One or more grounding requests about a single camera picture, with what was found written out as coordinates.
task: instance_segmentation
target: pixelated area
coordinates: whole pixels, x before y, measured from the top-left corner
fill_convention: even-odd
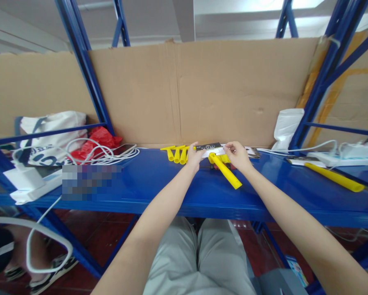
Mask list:
[[[62,166],[62,199],[67,201],[92,200],[96,194],[107,192],[112,180],[121,176],[119,165]]]

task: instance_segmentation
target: ceiling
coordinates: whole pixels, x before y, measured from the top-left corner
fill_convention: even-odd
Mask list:
[[[105,1],[78,0],[77,3],[83,5]],[[175,10],[174,0],[122,1],[132,44],[157,43],[169,38],[181,41],[180,33],[182,34],[186,25],[191,25],[191,19],[195,24],[196,40],[273,38],[280,16],[278,10],[247,12],[232,9],[235,4],[265,0],[194,0],[192,18],[184,16],[184,21],[183,16],[178,19],[179,11],[176,11],[177,8]],[[219,3],[217,9],[214,7],[216,2]],[[295,9],[299,36],[322,35],[335,3],[336,0],[324,0],[312,9]],[[65,42],[68,41],[53,0],[0,0],[0,9]],[[91,44],[100,43],[102,47],[107,47],[111,43],[117,22],[113,7],[81,11],[81,16]]]

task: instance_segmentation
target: forearm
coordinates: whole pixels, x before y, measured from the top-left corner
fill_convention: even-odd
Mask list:
[[[142,294],[159,243],[197,169],[185,165],[147,206],[93,294]]]
[[[252,166],[243,174],[327,294],[368,294],[368,274],[328,230]]]

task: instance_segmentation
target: white bag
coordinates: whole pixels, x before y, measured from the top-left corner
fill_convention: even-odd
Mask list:
[[[271,148],[272,150],[289,149],[290,141],[303,116],[304,109],[286,109],[279,112],[274,130],[274,138],[277,142]]]
[[[20,127],[27,134],[33,134],[84,126],[85,123],[86,114],[76,111],[65,111],[39,118],[18,117],[15,120],[15,133],[20,135]],[[36,166],[62,166],[65,164],[67,154],[53,147],[58,146],[65,149],[68,142],[82,137],[87,137],[87,129],[23,140],[17,148],[26,146],[37,148],[28,149],[31,152],[23,150],[16,156],[25,164],[28,162],[28,164]],[[83,143],[84,141],[74,142],[69,147],[69,152],[79,149]]]

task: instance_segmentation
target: blue shelf surface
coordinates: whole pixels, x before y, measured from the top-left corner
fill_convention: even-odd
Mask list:
[[[368,166],[344,166],[335,168],[346,177],[368,186]]]
[[[262,154],[251,160],[268,180],[309,211],[321,224],[368,228],[368,191],[354,193],[320,174],[292,166],[284,157]],[[204,159],[200,166],[208,166]],[[122,213],[142,213],[149,202],[183,167],[169,162],[165,151],[142,149],[122,165],[111,186],[94,188],[87,200],[61,200],[55,208]],[[179,215],[271,222],[273,218],[253,187],[237,170],[243,183],[237,190],[220,171],[200,168],[190,185]],[[62,193],[59,187],[27,206],[49,207]],[[14,205],[0,194],[0,205]]]

